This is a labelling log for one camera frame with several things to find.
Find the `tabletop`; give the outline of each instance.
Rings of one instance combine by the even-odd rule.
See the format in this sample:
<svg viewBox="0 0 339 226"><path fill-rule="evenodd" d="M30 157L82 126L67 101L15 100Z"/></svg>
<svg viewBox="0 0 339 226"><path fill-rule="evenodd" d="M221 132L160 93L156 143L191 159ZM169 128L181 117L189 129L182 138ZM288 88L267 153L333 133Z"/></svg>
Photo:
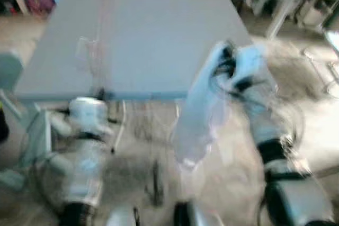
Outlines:
<svg viewBox="0 0 339 226"><path fill-rule="evenodd" d="M93 71L86 42L98 34L104 50ZM251 43L230 0L61 0L14 92L28 101L91 96L96 73L111 99L183 98L228 39Z"/></svg>

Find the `cable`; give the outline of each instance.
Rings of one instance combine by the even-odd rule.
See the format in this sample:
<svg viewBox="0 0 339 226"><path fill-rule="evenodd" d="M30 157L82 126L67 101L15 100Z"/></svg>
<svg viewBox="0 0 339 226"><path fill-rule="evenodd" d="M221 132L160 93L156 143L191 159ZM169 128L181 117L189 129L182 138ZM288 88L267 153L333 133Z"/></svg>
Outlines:
<svg viewBox="0 0 339 226"><path fill-rule="evenodd" d="M285 118L280 116L280 114L277 113L277 111L273 107L265 105L265 104L258 102L256 100L249 99L239 92L228 91L228 90L224 89L223 87L221 87L218 84L217 76L222 74L222 73L220 73L220 72L218 74L217 73L218 72L216 70L210 76L209 84L210 84L210 88L213 89L222 99L225 99L225 95L229 95L232 98L235 98L239 101L246 102L246 103L252 103L252 104L255 104L257 106L266 108L271 113L274 113L276 116L278 116L280 119L285 120ZM258 81L258 82L253 83L252 85L259 85L259 84L263 84L263 83L264 83L264 81ZM300 145L301 145L302 137L304 136L304 132L305 132L305 117L304 117L304 114L302 112L302 109L297 104L292 103L289 98L286 98L286 97L283 97L283 96L278 96L278 95L275 96L275 98L279 99L279 100L281 100L285 103L288 103L289 105L291 105L295 109L296 112L298 112L298 115L301 119L301 124L300 124L301 125L301 131L298 132L295 117L292 117L292 137L293 137L293 147L299 148Z"/></svg>
<svg viewBox="0 0 339 226"><path fill-rule="evenodd" d="M167 134L166 137L166 141L171 141L172 140L172 135L173 135L173 131L175 130L176 124L178 123L178 119L180 116L180 109L179 106L177 104L175 104L175 121L173 121L172 126L170 127L170 132Z"/></svg>
<svg viewBox="0 0 339 226"><path fill-rule="evenodd" d="M121 121L120 129L117 135L117 139L115 140L115 144L113 146L114 149L116 149L117 146L119 145L123 131L125 129L125 124L126 124L126 103L125 101L122 101L122 121Z"/></svg>
<svg viewBox="0 0 339 226"><path fill-rule="evenodd" d="M110 123L110 124L122 124L122 121L119 120L119 119L112 119L112 118L107 118L107 121Z"/></svg>
<svg viewBox="0 0 339 226"><path fill-rule="evenodd" d="M151 104L149 106L150 106L150 110L153 112L153 117L155 118L155 120L163 127L163 129L166 129L166 131L171 132L173 130L173 128L175 127L175 125L177 123L177 120L178 120L178 117L179 117L179 107L178 107L178 105L176 103L174 104L174 107L175 107L175 120L171 124L169 124L169 125L164 124L161 121L160 117L156 114L156 110L153 109Z"/></svg>
<svg viewBox="0 0 339 226"><path fill-rule="evenodd" d="M36 191L39 193L42 201L44 202L44 204L50 209L50 211L55 214L57 217L59 217L61 215L61 212L59 211L59 209L53 204L53 202L49 199L48 195L46 194L46 191L44 190L44 187L41 183L41 180L44 177L44 174L46 172L46 162L49 162L54 156L56 156L56 154L54 154L52 157L46 158L43 161L43 168L42 168L42 173L41 175L38 174L38 168L37 168L37 162L38 159L35 158L33 161L33 165L31 167L32 170L32 176L34 179L34 183L35 183L35 188Z"/></svg>

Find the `table leg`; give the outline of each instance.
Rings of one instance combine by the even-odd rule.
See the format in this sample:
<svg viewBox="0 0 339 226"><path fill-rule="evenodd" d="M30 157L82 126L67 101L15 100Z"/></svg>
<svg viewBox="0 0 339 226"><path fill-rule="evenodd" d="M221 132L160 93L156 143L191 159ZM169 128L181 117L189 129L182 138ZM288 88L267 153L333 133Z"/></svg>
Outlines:
<svg viewBox="0 0 339 226"><path fill-rule="evenodd" d="M259 16L261 14L266 1L267 0L258 0L258 2L255 3L255 5L253 7L253 13L254 13L255 16Z"/></svg>
<svg viewBox="0 0 339 226"><path fill-rule="evenodd" d="M287 13L290 11L294 0L284 0L279 11L271 22L269 28L266 31L266 37L273 39L278 33L282 23L285 21Z"/></svg>

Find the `black cable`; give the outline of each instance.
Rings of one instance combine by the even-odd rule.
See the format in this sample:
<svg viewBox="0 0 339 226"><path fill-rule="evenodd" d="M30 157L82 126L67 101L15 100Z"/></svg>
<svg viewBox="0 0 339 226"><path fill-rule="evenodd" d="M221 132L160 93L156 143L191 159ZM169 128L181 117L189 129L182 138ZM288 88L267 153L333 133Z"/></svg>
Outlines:
<svg viewBox="0 0 339 226"><path fill-rule="evenodd" d="M225 95L229 95L232 98L235 98L235 99L237 99L239 101L246 102L246 103L252 103L252 104L255 104L257 106L264 107L268 111L274 113L276 116L278 116L279 118L284 120L284 118L282 116L280 116L276 112L276 110L273 109L272 107L268 107L267 105L265 105L265 104L263 104L261 102L249 99L249 98L245 97L244 95L242 95L239 92L228 91L228 90L222 88L218 84L218 82L217 82L217 76L222 74L221 72L219 72L219 70L220 70L219 68L220 67L221 67L221 64L217 67L217 69L210 76L209 84L210 84L210 88L213 89L222 99L225 99ZM257 81L255 83L252 83L252 85L259 85L259 84L262 84L262 83L264 83L264 81ZM298 114L300 116L300 119L301 119L301 124L300 124L301 125L301 131L300 131L300 133L298 133L298 131L297 131L297 123L296 123L295 119L292 117L292 121L293 121L293 123L292 123L293 147L294 148L299 148L300 144L301 144L301 141L302 141L302 137L304 136L304 131L305 131L305 117L304 117L304 114L302 112L302 109L297 104L292 103L289 98L286 98L286 97L283 97L283 96L279 96L279 95L276 95L275 98L277 98L277 99L279 99L281 101L284 101L285 103L288 103L289 105L293 106L293 108L296 110L296 112L298 112Z"/></svg>
<svg viewBox="0 0 339 226"><path fill-rule="evenodd" d="M43 162L43 168L42 168L42 173L39 175L38 174L38 168L37 168L37 162L38 159L35 158L33 161L33 165L31 167L32 170L32 176L34 179L35 183L35 189L39 193L40 198L46 205L46 207L57 217L60 217L61 212L60 210L53 204L53 202L49 199L48 195L46 194L46 191L44 189L43 184L41 183L41 179L44 177L44 173L46 172L46 162L50 161L54 156L57 154L53 155L52 157L46 158L45 161Z"/></svg>
<svg viewBox="0 0 339 226"><path fill-rule="evenodd" d="M107 118L107 121L111 124L122 124L122 121L120 119L112 119L112 118Z"/></svg>
<svg viewBox="0 0 339 226"><path fill-rule="evenodd" d="M52 111L58 112L58 113L62 113L65 114L65 116L69 116L70 115L70 111L69 108L65 108L65 109L51 109Z"/></svg>

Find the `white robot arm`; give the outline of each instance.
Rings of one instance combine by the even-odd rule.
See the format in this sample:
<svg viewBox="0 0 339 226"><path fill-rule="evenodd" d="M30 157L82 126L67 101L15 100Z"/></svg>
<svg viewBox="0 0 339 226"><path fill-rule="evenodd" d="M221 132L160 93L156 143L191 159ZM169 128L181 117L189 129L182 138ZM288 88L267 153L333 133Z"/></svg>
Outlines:
<svg viewBox="0 0 339 226"><path fill-rule="evenodd" d="M71 101L69 111L71 121L78 129L79 148L74 170L65 182L65 204L59 226L93 225L109 154L103 139L110 134L107 106L95 98L79 97Z"/></svg>
<svg viewBox="0 0 339 226"><path fill-rule="evenodd" d="M225 56L235 62L230 82L249 119L251 134L265 170L265 200L274 225L336 225L332 206L318 181L301 160L290 156L287 131L272 118L269 98L275 84L254 46Z"/></svg>

